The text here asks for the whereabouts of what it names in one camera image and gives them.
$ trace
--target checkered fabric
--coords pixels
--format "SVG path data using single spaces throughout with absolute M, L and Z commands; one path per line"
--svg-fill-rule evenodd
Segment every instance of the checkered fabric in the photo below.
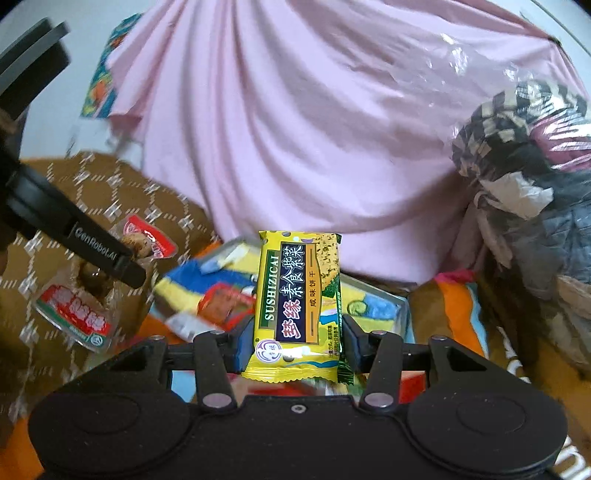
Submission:
M 80 153 L 67 160 L 35 160 L 29 165 L 103 228 L 108 230 L 126 215 L 137 214 L 178 245 L 175 257 L 151 265 L 143 288 L 124 287 L 114 345 L 139 328 L 150 307 L 150 286 L 158 272 L 185 262 L 216 238 L 201 208 L 114 157 Z M 16 419 L 77 376 L 91 354 L 31 304 L 39 289 L 68 264 L 72 252 L 41 233 L 29 241 L 19 236 L 8 251 L 8 268 L 0 277 L 0 446 Z

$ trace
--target purple logo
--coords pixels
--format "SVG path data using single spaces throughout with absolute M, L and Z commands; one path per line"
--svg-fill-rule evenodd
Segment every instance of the purple logo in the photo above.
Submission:
M 261 340 L 255 348 L 256 357 L 266 364 L 274 364 L 281 358 L 281 345 L 272 339 Z

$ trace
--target brown fabric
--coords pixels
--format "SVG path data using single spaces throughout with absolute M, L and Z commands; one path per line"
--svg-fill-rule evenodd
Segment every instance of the brown fabric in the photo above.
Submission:
M 424 283 L 408 296 L 413 319 L 414 340 L 426 345 L 433 335 L 453 338 L 445 313 L 443 293 L 434 280 Z
M 544 339 L 539 304 L 515 274 L 500 277 L 488 268 L 479 276 L 478 287 L 491 360 L 518 377 L 527 375 L 564 406 L 569 438 L 555 471 L 563 478 L 591 478 L 591 382 Z
M 133 213 L 153 220 L 178 246 L 174 258 L 154 265 L 160 272 L 175 267 L 215 238 L 201 208 L 114 157 L 80 153 L 68 160 L 35 160 L 29 165 L 105 229 Z M 43 284 L 68 264 L 71 254 L 45 235 L 28 242 L 19 236 L 8 252 L 8 268 L 0 281 L 0 445 L 18 415 L 75 377 L 90 355 L 84 347 L 69 342 L 30 304 Z M 151 302 L 149 288 L 124 289 L 115 341 L 135 334 Z

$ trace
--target snack wrapper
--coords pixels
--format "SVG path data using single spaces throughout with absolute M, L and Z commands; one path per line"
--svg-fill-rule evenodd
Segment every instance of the snack wrapper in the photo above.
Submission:
M 134 260 L 143 267 L 177 252 L 174 242 L 137 215 L 119 222 L 111 234 L 132 249 Z M 45 284 L 34 305 L 74 341 L 94 352 L 104 352 L 117 330 L 125 288 L 99 268 L 74 257 Z
M 263 231 L 261 238 L 255 353 L 242 376 L 272 383 L 313 377 L 336 382 L 340 236 Z

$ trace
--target red label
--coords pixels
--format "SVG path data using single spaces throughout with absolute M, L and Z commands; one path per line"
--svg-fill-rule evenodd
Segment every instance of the red label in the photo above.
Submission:
M 152 252 L 154 258 L 170 258 L 177 252 L 176 244 L 154 225 L 150 225 L 137 215 L 132 215 L 127 219 L 123 227 L 123 234 L 143 233 L 152 242 Z
M 92 310 L 67 287 L 52 285 L 41 294 L 40 299 L 85 335 L 91 333 L 107 335 L 111 329 L 111 324 L 104 315 Z

